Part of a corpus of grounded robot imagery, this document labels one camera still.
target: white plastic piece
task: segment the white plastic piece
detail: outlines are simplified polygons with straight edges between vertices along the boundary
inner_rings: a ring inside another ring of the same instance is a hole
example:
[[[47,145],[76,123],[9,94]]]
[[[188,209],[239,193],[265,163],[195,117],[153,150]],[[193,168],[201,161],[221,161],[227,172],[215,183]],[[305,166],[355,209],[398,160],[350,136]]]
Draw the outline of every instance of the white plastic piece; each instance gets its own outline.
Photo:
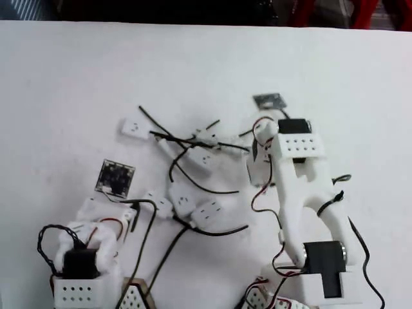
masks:
[[[119,237],[119,244],[123,243],[127,233],[128,222],[136,216],[136,210],[121,203],[102,203],[94,198],[86,198],[76,215],[78,221],[99,222],[104,218],[116,218],[122,222],[123,233]]]
[[[262,309],[262,308],[267,308],[267,306],[270,304],[272,297],[273,297],[273,291],[270,293],[266,293],[265,295],[262,293],[260,288],[254,288],[253,290],[250,291],[248,295],[248,302],[254,307],[250,307],[247,302],[245,302],[242,306],[242,309]],[[300,303],[299,301],[296,301],[294,299],[289,299],[285,297],[277,297],[275,306],[271,307],[273,309],[310,309],[308,306],[305,304]]]
[[[272,149],[275,160],[326,156],[320,136],[313,133],[277,134],[272,142]]]
[[[158,146],[160,149],[171,159],[174,160],[177,156],[178,153],[171,147],[171,143],[167,141],[166,139],[161,139],[158,141]]]
[[[279,125],[277,124],[277,121],[271,121],[264,119],[259,122],[261,124],[261,127],[259,127],[259,130],[255,130],[255,136],[256,140],[262,144],[265,145],[271,138],[273,138],[277,132],[279,132]]]
[[[113,256],[117,251],[115,232],[104,223],[91,223],[86,221],[73,221],[67,227],[72,229],[83,243],[87,243],[91,233],[97,228],[90,242],[91,248],[97,248],[96,268],[99,272],[108,272],[113,264]],[[73,239],[66,231],[59,234],[59,249],[55,256],[55,267],[62,272],[64,255],[73,248]]]
[[[261,275],[269,279],[269,283],[266,284],[266,289],[269,291],[276,290],[282,280],[282,277],[274,271],[271,264],[262,268]],[[360,304],[359,273],[355,270],[355,267],[347,267],[346,272],[341,272],[339,277],[341,279],[342,297],[324,298],[322,275],[320,274],[302,274],[288,278],[282,285],[280,295],[295,299],[308,306]]]
[[[220,142],[223,144],[231,144],[231,145],[237,145],[240,147],[245,147],[249,148],[248,145],[245,144],[244,139],[238,137],[238,136],[232,136],[232,137],[227,137],[227,138],[221,138]],[[240,158],[243,155],[247,155],[249,152],[245,151],[240,148],[235,148],[235,147],[227,147],[224,145],[219,145],[218,146],[222,151],[225,153],[228,153],[232,156],[235,156],[236,158]]]
[[[118,264],[95,279],[53,278],[55,309],[113,309],[122,288],[123,276]]]
[[[197,227],[204,229],[216,221],[216,218],[221,216],[222,212],[223,209],[217,200],[209,200],[192,212],[191,219]]]
[[[171,218],[173,216],[172,203],[160,194],[159,191],[149,191],[143,196],[144,200],[152,200],[156,204],[156,216],[161,219]],[[140,203],[140,205],[150,212],[153,212],[153,206],[149,203]]]
[[[179,217],[190,215],[196,208],[190,188],[184,183],[173,182],[169,188],[169,197],[172,201],[174,211]]]
[[[298,147],[299,150],[289,151],[290,144]],[[315,150],[303,149],[303,157],[308,158],[304,164],[301,164],[304,175],[298,177],[293,163],[295,155],[292,153],[300,152],[303,145],[308,147],[313,145]],[[337,191],[333,188],[328,161],[318,135],[277,134],[270,151],[274,157],[274,180],[280,201],[279,218],[285,235],[285,250],[294,264],[303,268],[306,258],[299,233],[302,208],[309,207],[317,212],[323,204],[335,197]],[[329,228],[333,240],[340,241],[345,246],[346,264],[354,265],[358,252],[344,203],[339,201],[326,208],[321,214],[321,219]]]
[[[151,124],[142,117],[126,118],[122,126],[122,134],[132,138],[148,140],[152,130]]]
[[[120,309],[149,309],[146,307],[142,294],[140,294],[137,286],[131,285],[127,289],[127,293],[122,300]]]
[[[218,138],[216,137],[216,134],[208,131],[208,130],[201,130],[200,132],[196,133],[196,140],[204,142],[208,145],[217,145],[218,144]]]
[[[218,168],[218,157],[202,147],[190,148],[185,157],[190,163],[208,175]]]
[[[268,163],[267,152],[264,147],[257,145],[256,158],[253,157],[253,152],[249,153],[246,161],[247,171],[249,175],[250,184],[255,187],[261,187],[266,184],[270,175],[270,166]]]

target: white plastic bracket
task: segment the white plastic bracket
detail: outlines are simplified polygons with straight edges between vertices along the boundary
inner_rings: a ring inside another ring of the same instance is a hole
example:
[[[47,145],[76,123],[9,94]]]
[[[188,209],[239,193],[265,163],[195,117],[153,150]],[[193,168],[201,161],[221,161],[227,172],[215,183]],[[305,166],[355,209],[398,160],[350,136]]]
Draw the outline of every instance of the white plastic bracket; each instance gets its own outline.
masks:
[[[303,242],[299,234],[303,207],[315,212],[337,194],[333,188],[329,165],[319,135],[277,134],[270,148],[274,162],[274,178],[280,201],[279,218],[283,224],[285,250],[294,264],[305,264]],[[298,177],[293,158],[306,158],[304,175]],[[347,265],[356,264],[357,249],[353,232],[345,211],[344,201],[328,207],[321,219],[329,228],[332,238],[346,248]]]

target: black cable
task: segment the black cable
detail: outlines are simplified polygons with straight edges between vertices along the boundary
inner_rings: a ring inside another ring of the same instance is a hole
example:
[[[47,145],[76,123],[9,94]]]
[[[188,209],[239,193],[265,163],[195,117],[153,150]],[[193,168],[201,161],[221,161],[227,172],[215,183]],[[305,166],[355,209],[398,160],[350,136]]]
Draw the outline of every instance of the black cable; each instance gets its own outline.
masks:
[[[212,122],[211,124],[209,124],[206,127],[206,130],[209,130],[211,127],[215,126],[216,124],[218,124],[220,122],[220,119],[217,119],[217,121]]]
[[[144,297],[146,298],[149,294],[150,291],[156,281],[156,278],[160,272],[160,270],[163,267],[163,264],[166,262],[166,259],[169,257],[169,254],[172,252],[174,246],[177,244],[178,240],[181,238],[181,236],[187,231],[189,230],[189,227],[184,226],[182,230],[179,231],[179,233],[174,237],[174,239],[172,240],[171,244],[169,245],[169,248],[167,248],[165,255],[163,256],[162,260],[160,261],[160,264],[158,266],[158,268],[156,269],[156,272],[154,273],[153,279],[150,282],[149,288],[147,289],[147,292],[145,293]]]
[[[279,110],[283,114],[283,116],[285,116],[286,119],[290,119],[289,114],[284,109],[279,109]]]
[[[172,161],[172,164],[170,165],[170,168],[169,168],[169,179],[170,179],[170,182],[174,182],[174,180],[173,180],[173,167],[178,163],[178,160],[180,160],[180,158],[181,158],[182,156],[184,156],[185,153],[186,153],[188,150],[189,150],[189,148],[184,149],[184,150]]]
[[[318,217],[320,217],[321,214],[322,214],[322,212],[324,212],[324,210],[325,210],[328,206],[330,206],[330,205],[333,204],[333,203],[336,203],[337,201],[343,200],[343,194],[344,194],[344,192],[343,192],[343,190],[342,190],[340,193],[336,194],[335,197],[332,198],[330,201],[327,201],[325,204],[323,204],[323,205],[321,206],[321,208],[319,208],[319,210],[316,212],[316,215],[317,215]]]
[[[332,180],[333,184],[335,184],[338,181],[348,181],[351,178],[350,174],[346,174],[346,175],[342,175],[340,177],[334,178]],[[363,276],[365,277],[366,282],[368,283],[369,287],[374,291],[374,293],[379,297],[380,301],[381,301],[381,306],[380,309],[384,309],[385,308],[385,299],[383,298],[382,294],[375,288],[375,286],[373,285],[373,283],[370,281],[368,273],[366,271],[366,268],[368,266],[369,260],[370,260],[370,252],[368,249],[368,246],[366,245],[364,239],[362,238],[360,232],[357,230],[355,224],[353,224],[352,220],[350,219],[350,217],[348,217],[349,219],[349,223],[350,223],[350,227],[352,228],[353,233],[355,233],[356,238],[359,240],[360,245],[363,248],[363,251],[365,252],[365,260],[363,262],[363,266],[362,266],[362,271],[363,271]]]
[[[164,139],[166,139],[166,140],[170,140],[170,141],[176,142],[176,143],[186,143],[186,144],[189,144],[189,145],[199,146],[199,147],[209,148],[209,149],[215,148],[214,145],[209,145],[209,144],[206,144],[205,142],[195,141],[195,140],[193,140],[194,138],[190,138],[190,139],[184,140],[184,139],[182,139],[182,138],[177,138],[177,137],[175,137],[175,136],[170,136],[170,135],[166,135],[166,134],[159,133],[159,132],[155,132],[155,131],[150,131],[149,133],[152,134],[152,135],[154,135],[154,136],[158,136],[158,137],[161,137],[161,138],[164,138]],[[247,152],[250,151],[250,150],[249,150],[248,148],[246,148],[246,147],[239,146],[239,145],[234,145],[234,144],[228,144],[228,143],[218,142],[218,145],[219,145],[219,146],[223,146],[223,147],[237,148],[237,149],[241,149],[241,150],[244,150],[244,151],[247,151]]]
[[[38,253],[40,253],[40,255],[42,256],[42,258],[45,260],[45,262],[50,266],[51,268],[51,272],[54,276],[59,276],[60,273],[57,271],[57,269],[54,266],[53,260],[49,259],[48,256],[44,253],[43,249],[42,249],[42,241],[43,241],[43,237],[44,237],[44,233],[46,232],[46,230],[48,229],[59,229],[59,230],[64,230],[67,234],[69,234],[69,236],[73,239],[73,248],[74,249],[79,249],[79,248],[86,248],[86,245],[79,239],[79,237],[77,236],[76,232],[74,232],[72,229],[65,227],[64,225],[60,225],[60,224],[49,224],[46,225],[45,227],[43,227],[41,229],[41,231],[39,232],[39,238],[37,240],[37,251]]]
[[[239,146],[239,145],[228,144],[228,143],[221,143],[221,142],[218,142],[218,145],[223,146],[223,147],[237,148],[237,149],[241,149],[241,150],[250,152],[250,150],[249,150],[248,148],[243,147],[243,146]]]
[[[242,227],[238,227],[238,228],[233,229],[233,230],[228,230],[226,232],[211,233],[211,232],[206,232],[205,230],[198,229],[197,227],[191,227],[190,224],[183,221],[178,216],[173,216],[173,220],[180,223],[180,224],[182,224],[184,227],[187,227],[188,229],[192,230],[193,232],[196,232],[198,234],[205,235],[205,236],[214,236],[214,237],[232,235],[232,234],[241,232],[242,230],[245,230],[249,227],[248,225],[244,225]]]
[[[161,126],[149,113],[142,107],[139,106],[139,109],[142,111],[142,113],[151,121],[153,122],[157,127],[165,131],[168,135],[173,136],[172,133],[170,133],[168,130],[166,130],[163,126]],[[176,142],[180,147],[185,148],[181,142]]]
[[[124,287],[123,292],[122,292],[122,295],[120,296],[120,298],[119,298],[119,300],[118,300],[118,302],[117,302],[117,304],[116,304],[115,309],[119,309],[119,308],[120,308],[120,306],[121,306],[121,304],[122,304],[122,301],[123,301],[123,298],[124,298],[124,296],[127,294],[127,290],[129,289],[130,284],[133,282],[133,279],[134,279],[135,276],[136,276],[137,268],[139,267],[140,260],[141,260],[141,258],[142,258],[144,245],[146,244],[146,240],[147,240],[147,237],[148,237],[149,232],[150,232],[150,230],[151,230],[152,224],[153,224],[153,222],[154,222],[154,220],[155,220],[156,211],[157,211],[156,203],[155,203],[154,201],[152,201],[152,200],[124,200],[124,201],[118,201],[118,202],[119,202],[119,203],[150,203],[150,204],[153,206],[153,214],[152,214],[152,217],[151,217],[151,219],[150,219],[149,225],[147,226],[147,230],[146,230],[146,233],[145,233],[145,235],[144,235],[142,245],[140,246],[140,251],[139,251],[138,258],[137,258],[137,262],[136,262],[135,269],[133,270],[133,273],[131,274],[131,276],[130,276],[130,278],[129,278],[129,281],[127,282],[126,286]]]
[[[380,309],[384,309],[385,308],[385,299],[383,298],[382,294],[379,293],[379,291],[375,288],[375,286],[372,284],[372,282],[369,279],[368,273],[366,271],[366,267],[368,266],[371,254],[369,252],[368,246],[366,246],[365,241],[363,240],[361,234],[359,233],[359,231],[357,230],[356,226],[353,224],[352,220],[348,217],[349,219],[349,223],[350,226],[352,228],[352,231],[355,233],[356,238],[359,240],[360,245],[363,248],[363,251],[365,251],[365,260],[363,262],[363,266],[362,266],[362,271],[363,271],[363,276],[365,277],[366,282],[368,283],[368,285],[370,286],[370,288],[376,293],[376,295],[378,295],[380,301],[381,301],[381,306]]]
[[[247,131],[245,131],[245,132],[243,132],[243,133],[240,133],[238,136],[239,136],[239,137],[244,137],[244,136],[246,136],[246,135],[248,135],[248,134],[251,134],[251,132],[252,132],[252,129],[247,130]]]
[[[213,191],[210,189],[207,189],[205,187],[202,187],[200,184],[198,184],[197,182],[195,182],[181,167],[180,165],[177,163],[177,161],[187,152],[188,149],[183,150],[172,162],[170,168],[169,168],[169,179],[171,182],[174,182],[173,180],[173,176],[172,176],[172,171],[173,171],[173,167],[177,166],[177,168],[179,168],[179,170],[183,173],[183,175],[186,176],[186,178],[188,180],[190,180],[191,183],[193,183],[197,188],[208,192],[208,193],[212,193],[212,194],[235,194],[235,193],[239,193],[238,190],[236,191]]]
[[[351,174],[345,174],[336,178],[332,178],[332,183],[336,184],[337,182],[348,182],[349,180],[351,180],[351,178]]]

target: red chair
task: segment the red chair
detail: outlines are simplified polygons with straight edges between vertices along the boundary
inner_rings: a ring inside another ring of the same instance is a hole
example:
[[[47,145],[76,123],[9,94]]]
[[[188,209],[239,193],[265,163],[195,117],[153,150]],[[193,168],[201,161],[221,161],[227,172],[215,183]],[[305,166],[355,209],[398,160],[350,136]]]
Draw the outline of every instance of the red chair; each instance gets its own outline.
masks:
[[[402,12],[403,22],[400,31],[412,31],[412,0],[398,0]]]
[[[369,29],[371,17],[376,9],[378,0],[351,0],[354,6],[352,14],[353,29]],[[310,14],[315,6],[315,0],[297,0],[295,10],[290,17],[289,25],[292,27],[304,27],[308,24]]]

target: white table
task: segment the white table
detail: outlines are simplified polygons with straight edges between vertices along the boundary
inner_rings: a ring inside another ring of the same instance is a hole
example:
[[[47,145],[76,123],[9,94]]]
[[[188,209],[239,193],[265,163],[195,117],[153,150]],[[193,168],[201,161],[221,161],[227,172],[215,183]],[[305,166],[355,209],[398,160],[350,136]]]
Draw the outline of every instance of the white table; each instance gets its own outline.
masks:
[[[120,119],[137,105],[176,135],[217,118],[217,132],[229,135],[255,113],[253,94],[275,91],[291,115],[317,125],[333,175],[353,174],[341,186],[371,251],[371,280],[387,308],[408,306],[411,55],[412,34],[399,32],[0,22],[3,308],[52,307],[37,233],[74,218],[93,194],[103,159],[136,167],[129,197],[166,186],[168,163],[154,144],[117,134]],[[214,178],[242,193],[222,201],[234,221],[247,220],[251,229],[226,238],[186,233],[154,286],[158,308],[232,308],[279,250],[274,219],[248,208],[256,190],[243,163],[227,162]],[[215,180],[207,184],[216,188]],[[274,191],[257,207],[278,210]],[[306,240],[328,239],[315,214],[304,217]],[[148,219],[141,215],[123,249],[128,273]],[[139,277],[153,273],[179,229],[156,221]],[[44,249],[53,256],[56,248],[57,233],[50,232]],[[345,308],[378,308],[364,281],[361,288],[364,305]]]

